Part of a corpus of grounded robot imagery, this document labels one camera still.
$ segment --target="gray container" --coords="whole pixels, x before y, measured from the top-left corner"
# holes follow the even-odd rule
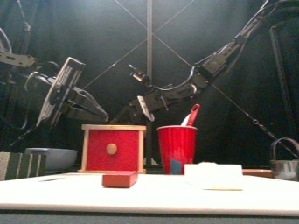
[[[76,150],[53,148],[26,148],[25,154],[45,155],[46,172],[65,172],[74,164],[77,158]]]
[[[275,179],[284,179],[299,181],[299,160],[276,160],[276,145],[281,140],[285,140],[292,144],[296,150],[296,155],[299,152],[299,143],[288,137],[276,139],[271,144],[272,160],[269,161],[271,171],[273,173]]]

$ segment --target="red block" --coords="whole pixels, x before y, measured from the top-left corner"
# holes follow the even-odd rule
[[[128,188],[137,179],[136,171],[114,171],[102,175],[101,185],[104,187]]]

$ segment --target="handle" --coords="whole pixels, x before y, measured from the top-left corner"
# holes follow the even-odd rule
[[[281,137],[281,138],[276,139],[276,140],[271,143],[272,158],[273,158],[273,160],[276,160],[276,144],[277,144],[281,140],[288,141],[288,142],[293,145],[293,147],[295,147],[295,149],[296,149],[296,155],[297,155],[297,153],[299,153],[299,143],[297,143],[292,138],[289,138],[289,137]]]
[[[200,104],[195,104],[192,106],[192,108],[191,108],[191,115],[189,115],[189,119],[188,119],[188,122],[187,122],[187,126],[192,126],[193,121],[196,119],[196,116],[197,116],[197,114],[200,112],[200,108],[201,108]]]

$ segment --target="wooden block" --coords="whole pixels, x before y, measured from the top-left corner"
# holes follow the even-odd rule
[[[102,175],[101,185],[104,187],[128,188],[137,179],[136,171],[113,171]]]
[[[44,175],[45,162],[46,162],[46,155],[38,155],[38,167],[36,171],[36,177],[40,177]]]
[[[30,166],[30,155],[21,153],[20,169],[17,173],[18,179],[25,179],[29,177],[28,175],[29,166]]]
[[[273,173],[271,172],[271,170],[263,170],[263,169],[243,169],[243,175],[257,176],[261,178],[273,177]]]
[[[0,180],[17,179],[20,153],[0,152]]]

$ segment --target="wooden box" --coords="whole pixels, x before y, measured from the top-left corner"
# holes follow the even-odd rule
[[[78,172],[145,172],[145,126],[84,124],[81,128],[84,143]]]

